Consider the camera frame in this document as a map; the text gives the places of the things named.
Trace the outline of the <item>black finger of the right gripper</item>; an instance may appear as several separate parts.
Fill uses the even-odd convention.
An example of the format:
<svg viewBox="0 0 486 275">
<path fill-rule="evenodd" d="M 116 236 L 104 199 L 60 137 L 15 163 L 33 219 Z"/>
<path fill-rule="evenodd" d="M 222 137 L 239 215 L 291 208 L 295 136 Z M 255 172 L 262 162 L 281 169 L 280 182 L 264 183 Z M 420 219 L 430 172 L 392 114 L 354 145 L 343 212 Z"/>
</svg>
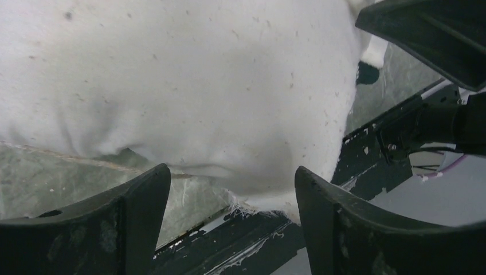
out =
<svg viewBox="0 0 486 275">
<path fill-rule="evenodd" d="M 485 88 L 485 1 L 380 1 L 355 25 L 464 89 Z"/>
</svg>

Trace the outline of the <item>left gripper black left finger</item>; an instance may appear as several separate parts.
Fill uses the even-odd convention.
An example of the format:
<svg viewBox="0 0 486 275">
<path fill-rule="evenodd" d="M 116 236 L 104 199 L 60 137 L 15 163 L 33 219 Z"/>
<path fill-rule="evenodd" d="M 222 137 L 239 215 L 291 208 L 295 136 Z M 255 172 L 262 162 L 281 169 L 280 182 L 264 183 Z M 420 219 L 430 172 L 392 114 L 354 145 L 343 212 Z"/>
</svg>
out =
<svg viewBox="0 0 486 275">
<path fill-rule="evenodd" d="M 171 186 L 160 164 L 34 218 L 1 221 L 2 274 L 147 274 Z"/>
</svg>

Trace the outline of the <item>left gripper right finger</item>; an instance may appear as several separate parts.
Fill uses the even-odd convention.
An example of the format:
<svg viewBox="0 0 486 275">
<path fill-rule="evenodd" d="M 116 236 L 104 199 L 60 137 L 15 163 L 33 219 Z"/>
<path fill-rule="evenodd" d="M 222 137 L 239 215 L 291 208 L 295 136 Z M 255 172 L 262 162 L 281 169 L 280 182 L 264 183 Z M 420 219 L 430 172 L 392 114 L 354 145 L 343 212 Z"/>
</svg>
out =
<svg viewBox="0 0 486 275">
<path fill-rule="evenodd" d="M 312 274 L 484 274 L 485 223 L 449 227 L 404 217 L 295 173 Z"/>
</svg>

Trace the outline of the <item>white pillow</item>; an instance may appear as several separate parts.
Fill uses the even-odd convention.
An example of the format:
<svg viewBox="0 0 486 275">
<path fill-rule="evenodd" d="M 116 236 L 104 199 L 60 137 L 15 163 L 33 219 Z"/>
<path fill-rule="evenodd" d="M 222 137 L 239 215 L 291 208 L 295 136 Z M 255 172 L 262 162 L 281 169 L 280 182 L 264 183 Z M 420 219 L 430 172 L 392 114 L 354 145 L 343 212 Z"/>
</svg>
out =
<svg viewBox="0 0 486 275">
<path fill-rule="evenodd" d="M 300 222 L 298 167 L 339 159 L 354 1 L 2 1 L 1 140 L 131 150 Z"/>
</svg>

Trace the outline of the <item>black white checkered pillowcase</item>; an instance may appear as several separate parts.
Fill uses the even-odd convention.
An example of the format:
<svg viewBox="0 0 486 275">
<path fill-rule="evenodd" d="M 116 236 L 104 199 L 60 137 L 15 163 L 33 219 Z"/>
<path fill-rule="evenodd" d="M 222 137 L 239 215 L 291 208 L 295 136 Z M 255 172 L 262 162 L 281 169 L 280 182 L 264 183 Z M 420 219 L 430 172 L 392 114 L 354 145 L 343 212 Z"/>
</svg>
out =
<svg viewBox="0 0 486 275">
<path fill-rule="evenodd" d="M 388 42 L 355 26 L 358 15 L 378 1 L 345 1 L 346 42 L 349 42 L 351 59 L 355 63 L 356 85 L 371 85 L 378 81 L 385 63 Z"/>
</svg>

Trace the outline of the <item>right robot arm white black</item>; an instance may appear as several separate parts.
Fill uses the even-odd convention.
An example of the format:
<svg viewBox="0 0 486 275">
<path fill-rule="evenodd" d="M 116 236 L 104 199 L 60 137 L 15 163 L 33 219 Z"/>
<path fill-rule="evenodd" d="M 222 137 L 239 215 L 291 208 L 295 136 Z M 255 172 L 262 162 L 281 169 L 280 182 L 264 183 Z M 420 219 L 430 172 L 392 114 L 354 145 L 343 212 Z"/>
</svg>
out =
<svg viewBox="0 0 486 275">
<path fill-rule="evenodd" d="M 380 1 L 355 24 L 473 93 L 466 104 L 422 100 L 379 127 L 387 161 L 434 151 L 433 143 L 439 151 L 485 155 L 485 2 Z"/>
</svg>

